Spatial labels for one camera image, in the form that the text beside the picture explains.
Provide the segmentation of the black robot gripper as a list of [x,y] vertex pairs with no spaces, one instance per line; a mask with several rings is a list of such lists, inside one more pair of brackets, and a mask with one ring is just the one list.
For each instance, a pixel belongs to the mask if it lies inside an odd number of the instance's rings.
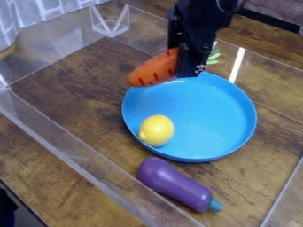
[[196,77],[205,68],[216,33],[229,26],[237,0],[177,0],[168,11],[168,48],[178,46],[174,76]]

